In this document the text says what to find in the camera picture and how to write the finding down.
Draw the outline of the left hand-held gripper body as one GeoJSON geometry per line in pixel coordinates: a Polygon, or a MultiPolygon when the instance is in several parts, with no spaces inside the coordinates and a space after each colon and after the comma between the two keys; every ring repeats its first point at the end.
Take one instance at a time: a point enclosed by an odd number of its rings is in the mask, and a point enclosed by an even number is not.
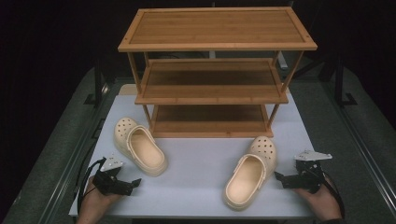
{"type": "Polygon", "coordinates": [[[98,188],[98,190],[104,194],[118,194],[123,195],[121,190],[123,187],[131,186],[130,182],[125,182],[117,179],[117,175],[123,162],[111,154],[107,158],[103,158],[100,162],[100,167],[96,171],[92,183],[98,188]]]}

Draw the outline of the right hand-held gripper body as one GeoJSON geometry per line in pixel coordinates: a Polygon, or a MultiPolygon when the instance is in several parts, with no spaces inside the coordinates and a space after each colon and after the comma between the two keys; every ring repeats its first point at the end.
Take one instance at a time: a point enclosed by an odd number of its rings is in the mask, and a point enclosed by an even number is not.
{"type": "Polygon", "coordinates": [[[320,162],[331,158],[331,154],[306,150],[294,157],[297,175],[291,175],[289,179],[296,181],[296,189],[316,193],[325,179],[320,162]]]}

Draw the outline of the cream clog shoe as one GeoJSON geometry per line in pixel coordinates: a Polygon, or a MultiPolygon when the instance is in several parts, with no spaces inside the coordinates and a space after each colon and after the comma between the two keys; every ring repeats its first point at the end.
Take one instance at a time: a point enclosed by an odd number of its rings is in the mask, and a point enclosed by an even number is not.
{"type": "Polygon", "coordinates": [[[144,174],[158,176],[166,170],[168,162],[163,151],[150,131],[133,119],[120,119],[115,125],[113,139],[117,150],[144,174]]]}
{"type": "Polygon", "coordinates": [[[266,136],[256,137],[238,161],[224,188],[225,204],[236,211],[248,208],[273,175],[276,164],[277,150],[273,141],[266,136]]]}

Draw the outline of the wooden three-tier shoe rack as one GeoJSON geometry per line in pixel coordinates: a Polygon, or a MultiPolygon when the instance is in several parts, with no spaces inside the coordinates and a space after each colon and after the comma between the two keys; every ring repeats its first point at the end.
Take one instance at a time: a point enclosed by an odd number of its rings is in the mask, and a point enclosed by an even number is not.
{"type": "Polygon", "coordinates": [[[317,45],[291,7],[143,8],[118,49],[145,57],[135,101],[165,137],[272,136],[290,77],[282,51],[317,45]]]}

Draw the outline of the person's left hand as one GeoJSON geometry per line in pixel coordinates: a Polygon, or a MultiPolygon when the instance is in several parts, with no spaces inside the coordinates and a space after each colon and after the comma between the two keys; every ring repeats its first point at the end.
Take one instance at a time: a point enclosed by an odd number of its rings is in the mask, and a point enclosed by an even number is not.
{"type": "Polygon", "coordinates": [[[91,176],[78,217],[103,217],[106,211],[122,198],[122,195],[118,194],[102,194],[92,181],[93,177],[91,176]]]}

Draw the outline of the person's right hand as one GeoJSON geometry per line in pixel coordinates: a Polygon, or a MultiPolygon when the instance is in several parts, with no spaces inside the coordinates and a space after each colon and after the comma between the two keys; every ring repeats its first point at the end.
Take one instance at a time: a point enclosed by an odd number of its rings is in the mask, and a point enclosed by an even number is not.
{"type": "Polygon", "coordinates": [[[294,189],[293,191],[307,202],[311,211],[320,222],[342,218],[338,202],[325,185],[322,185],[315,194],[312,194],[305,189],[294,189]]]}

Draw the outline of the black metal stand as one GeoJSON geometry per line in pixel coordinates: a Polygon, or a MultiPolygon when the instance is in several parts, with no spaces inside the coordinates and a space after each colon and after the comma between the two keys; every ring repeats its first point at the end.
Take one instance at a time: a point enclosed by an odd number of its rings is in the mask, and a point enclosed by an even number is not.
{"type": "Polygon", "coordinates": [[[93,68],[94,93],[89,94],[84,102],[85,105],[93,105],[97,108],[106,94],[105,62],[103,59],[96,61],[93,68]]]}
{"type": "Polygon", "coordinates": [[[357,101],[351,93],[343,93],[344,84],[344,66],[340,57],[337,58],[335,64],[335,84],[334,84],[334,99],[340,106],[357,105],[357,101]]]}

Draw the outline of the metal frame rail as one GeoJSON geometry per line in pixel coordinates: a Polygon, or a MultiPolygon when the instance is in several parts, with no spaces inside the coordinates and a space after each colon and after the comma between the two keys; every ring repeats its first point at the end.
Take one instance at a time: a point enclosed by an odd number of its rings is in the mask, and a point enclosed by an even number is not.
{"type": "Polygon", "coordinates": [[[346,126],[381,200],[396,222],[396,131],[360,83],[323,88],[346,126]]]}
{"type": "Polygon", "coordinates": [[[43,174],[53,176],[36,224],[74,224],[69,216],[117,86],[80,83],[46,145],[43,174]]]}

